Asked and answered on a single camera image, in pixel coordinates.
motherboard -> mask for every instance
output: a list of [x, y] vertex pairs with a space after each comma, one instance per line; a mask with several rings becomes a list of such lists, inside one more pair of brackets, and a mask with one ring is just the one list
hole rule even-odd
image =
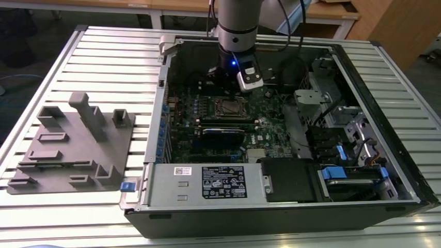
[[293, 157], [282, 97], [265, 87], [233, 97], [170, 88], [173, 163], [254, 163], [262, 157]]

floor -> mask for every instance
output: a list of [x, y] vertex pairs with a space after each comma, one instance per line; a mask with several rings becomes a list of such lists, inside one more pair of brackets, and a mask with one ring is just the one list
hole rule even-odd
[[[33, 21], [39, 31], [33, 37], [28, 38], [28, 43], [37, 57], [36, 62], [20, 69], [11, 69], [0, 63], [0, 78], [15, 74], [36, 74], [45, 76], [77, 24], [116, 27], [150, 27], [149, 17], [133, 14], [63, 11], [63, 19], [56, 21], [49, 11], [35, 10]], [[205, 18], [185, 18], [182, 20], [182, 17], [166, 17], [165, 28], [185, 29], [186, 26], [193, 26], [196, 30], [205, 31], [205, 21]], [[441, 68], [428, 64], [425, 60], [420, 58], [406, 71], [406, 76], [426, 98], [433, 109], [438, 115], [441, 115]], [[24, 78], [1, 80], [0, 85], [7, 92], [0, 96], [0, 144], [8, 136], [40, 82], [39, 79]]]

table leg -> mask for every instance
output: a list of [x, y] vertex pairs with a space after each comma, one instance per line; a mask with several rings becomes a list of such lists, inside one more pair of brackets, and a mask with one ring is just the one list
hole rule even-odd
[[161, 10], [156, 10], [156, 9], [150, 10], [150, 19], [152, 19], [153, 29], [162, 29], [161, 16], [162, 16]]
[[53, 19], [61, 20], [61, 11], [59, 10], [51, 10]]
[[336, 40], [344, 40], [349, 34], [352, 25], [354, 23], [354, 20], [344, 20], [342, 24], [340, 25], [337, 32], [333, 36], [333, 39]]

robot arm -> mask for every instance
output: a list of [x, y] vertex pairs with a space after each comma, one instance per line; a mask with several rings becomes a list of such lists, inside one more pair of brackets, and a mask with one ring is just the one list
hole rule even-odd
[[237, 80], [241, 92], [248, 92], [264, 85], [262, 75], [254, 57], [254, 43], [262, 1], [218, 1], [218, 66], [230, 75], [232, 78], [229, 80]]
[[281, 20], [280, 4], [289, 10], [298, 10], [298, 0], [221, 0], [218, 1], [218, 67], [210, 70], [213, 78], [218, 81], [234, 81], [241, 92], [262, 87], [264, 80], [254, 56], [254, 43], [258, 23], [280, 30], [286, 25], [285, 17]]

gray fixture plate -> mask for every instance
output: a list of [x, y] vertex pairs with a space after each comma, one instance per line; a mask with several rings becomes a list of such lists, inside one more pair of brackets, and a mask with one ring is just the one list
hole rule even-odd
[[[89, 192], [89, 191], [112, 191], [117, 190], [122, 181], [124, 169], [130, 145], [132, 130], [134, 124], [134, 114], [128, 114], [130, 123], [128, 127], [116, 128], [112, 121], [112, 113], [103, 113], [105, 124], [103, 130], [107, 135], [107, 141], [96, 142], [95, 138], [83, 124], [79, 113], [64, 113], [65, 118], [56, 118], [60, 128], [51, 128], [51, 131], [41, 125], [36, 137], [33, 138], [25, 158], [23, 162], [33, 161], [29, 155], [33, 151], [60, 151], [61, 159], [39, 160], [39, 162], [75, 162], [75, 161], [95, 161], [96, 166], [89, 166], [88, 169], [79, 169], [72, 165], [56, 166], [52, 168], [41, 168], [24, 173], [17, 169], [13, 180], [31, 177], [36, 183], [29, 183], [23, 188], [8, 187], [9, 194], [36, 194], [36, 193], [59, 193], [59, 192]], [[68, 140], [40, 142], [37, 138], [41, 134], [67, 133]], [[112, 170], [112, 175], [107, 180], [105, 174]], [[101, 180], [96, 178], [96, 173], [101, 175]], [[85, 176], [85, 185], [73, 187], [69, 182], [71, 176], [77, 178], [77, 183], [81, 184], [79, 178]]]

